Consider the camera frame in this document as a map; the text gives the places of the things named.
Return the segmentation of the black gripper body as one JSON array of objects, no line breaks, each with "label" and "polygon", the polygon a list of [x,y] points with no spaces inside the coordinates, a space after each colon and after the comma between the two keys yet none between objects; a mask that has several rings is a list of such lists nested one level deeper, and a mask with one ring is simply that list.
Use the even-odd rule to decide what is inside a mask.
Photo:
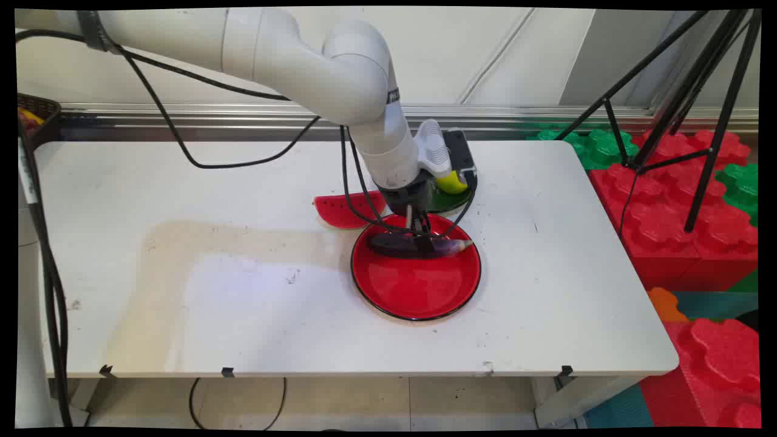
[{"label": "black gripper body", "polygon": [[417,176],[411,183],[402,188],[384,188],[378,185],[378,190],[392,213],[407,217],[408,211],[413,215],[430,211],[431,186],[434,182],[433,176]]}]

